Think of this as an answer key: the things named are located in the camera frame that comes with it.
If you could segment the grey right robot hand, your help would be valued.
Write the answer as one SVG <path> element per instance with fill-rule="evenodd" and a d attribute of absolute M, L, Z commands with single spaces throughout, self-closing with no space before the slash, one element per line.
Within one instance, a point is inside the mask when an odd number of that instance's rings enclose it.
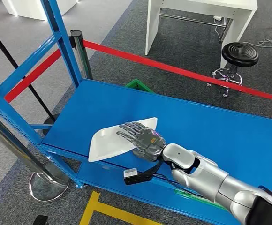
<path fill-rule="evenodd" d="M 116 134 L 132 143 L 133 153 L 147 161 L 156 161 L 166 145 L 165 140 L 155 130 L 138 121 L 126 122 L 119 126 Z"/>

